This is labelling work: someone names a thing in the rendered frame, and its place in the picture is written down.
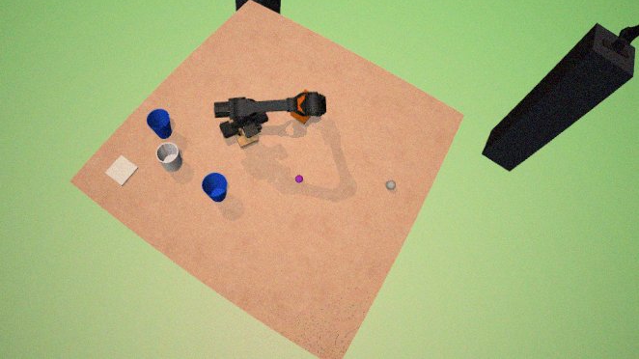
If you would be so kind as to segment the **blue cup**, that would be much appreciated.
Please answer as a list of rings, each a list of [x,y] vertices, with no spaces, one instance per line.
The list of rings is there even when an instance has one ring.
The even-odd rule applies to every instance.
[[[219,173],[208,174],[202,181],[202,188],[215,202],[222,202],[227,194],[227,179]]]
[[[166,110],[153,110],[147,117],[147,123],[148,126],[159,136],[159,138],[167,139],[170,137],[172,133],[170,115]]]

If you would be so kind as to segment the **beige flat square tile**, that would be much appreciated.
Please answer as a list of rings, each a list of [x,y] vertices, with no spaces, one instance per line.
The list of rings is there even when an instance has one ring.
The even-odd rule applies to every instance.
[[[134,164],[120,155],[115,163],[106,171],[106,175],[123,186],[137,169]]]

